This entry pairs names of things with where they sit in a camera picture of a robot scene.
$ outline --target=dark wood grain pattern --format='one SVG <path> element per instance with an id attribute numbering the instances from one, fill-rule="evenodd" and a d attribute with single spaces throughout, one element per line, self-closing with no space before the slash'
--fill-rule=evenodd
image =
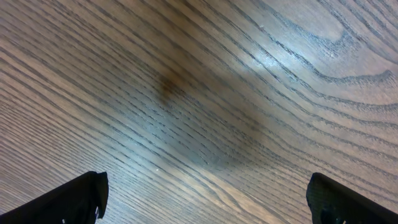
<path id="1" fill-rule="evenodd" d="M 398 212 L 396 0 L 0 0 L 0 213 L 107 171 L 102 223 Z"/>

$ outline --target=wood grain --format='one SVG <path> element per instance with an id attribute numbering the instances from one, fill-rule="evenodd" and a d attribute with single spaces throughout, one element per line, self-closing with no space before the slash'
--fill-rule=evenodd
<path id="1" fill-rule="evenodd" d="M 398 212 L 395 0 L 0 0 L 0 213 L 107 171 L 101 223 Z"/>

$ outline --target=wooden surface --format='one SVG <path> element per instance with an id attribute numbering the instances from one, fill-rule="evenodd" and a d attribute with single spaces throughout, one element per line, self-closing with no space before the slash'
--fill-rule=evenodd
<path id="1" fill-rule="evenodd" d="M 101 223 L 398 212 L 395 0 L 0 0 L 0 213 L 88 171 Z"/>

